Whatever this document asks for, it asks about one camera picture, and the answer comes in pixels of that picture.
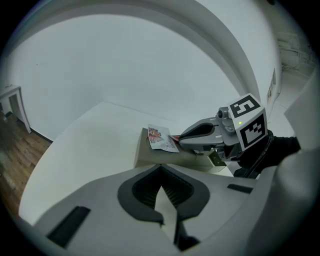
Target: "white table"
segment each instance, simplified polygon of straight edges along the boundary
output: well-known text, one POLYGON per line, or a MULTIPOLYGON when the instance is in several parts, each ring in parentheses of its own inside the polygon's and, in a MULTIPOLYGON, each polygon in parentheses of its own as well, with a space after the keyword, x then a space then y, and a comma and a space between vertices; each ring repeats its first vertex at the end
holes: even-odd
POLYGON ((84 184, 132 169, 140 132, 148 124, 168 127, 172 134, 186 128, 106 102, 83 114, 34 168, 21 198, 20 217, 34 225, 45 211, 84 184))
POLYGON ((13 85, 3 88, 1 90, 1 92, 0 92, 0 103, 4 99, 9 99, 11 96, 16 95, 16 98, 17 98, 17 101, 18 101, 19 110, 20 110, 20 113, 21 113, 25 128, 28 131, 28 133, 31 133, 31 129, 30 129, 27 117, 26 117, 25 109, 24 109, 24 106, 22 104, 20 90, 21 90, 21 86, 13 86, 13 85))

